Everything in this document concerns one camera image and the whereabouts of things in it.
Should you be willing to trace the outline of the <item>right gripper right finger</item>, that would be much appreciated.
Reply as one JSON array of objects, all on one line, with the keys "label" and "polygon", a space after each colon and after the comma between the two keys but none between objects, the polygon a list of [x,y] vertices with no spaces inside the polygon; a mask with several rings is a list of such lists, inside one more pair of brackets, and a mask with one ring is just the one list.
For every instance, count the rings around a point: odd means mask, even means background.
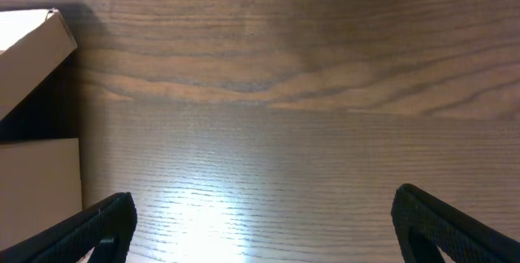
[{"label": "right gripper right finger", "polygon": [[392,222],[406,263],[519,263],[519,242],[482,224],[413,184],[397,190]]}]

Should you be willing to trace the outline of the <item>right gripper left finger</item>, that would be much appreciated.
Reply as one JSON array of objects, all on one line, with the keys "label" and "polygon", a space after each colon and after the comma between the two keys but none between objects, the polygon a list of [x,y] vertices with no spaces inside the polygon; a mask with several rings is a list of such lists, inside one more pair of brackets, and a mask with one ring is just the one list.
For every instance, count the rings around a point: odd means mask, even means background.
[{"label": "right gripper left finger", "polygon": [[125,262],[137,226],[132,195],[119,192],[1,251],[3,263]]}]

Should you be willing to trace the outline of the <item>cardboard box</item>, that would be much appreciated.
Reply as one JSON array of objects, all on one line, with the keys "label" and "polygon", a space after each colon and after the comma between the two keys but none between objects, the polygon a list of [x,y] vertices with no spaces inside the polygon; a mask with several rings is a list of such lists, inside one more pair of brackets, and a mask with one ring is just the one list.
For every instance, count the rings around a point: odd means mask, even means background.
[{"label": "cardboard box", "polygon": [[1,13],[1,247],[82,209],[79,140],[63,62],[77,48],[57,9]]}]

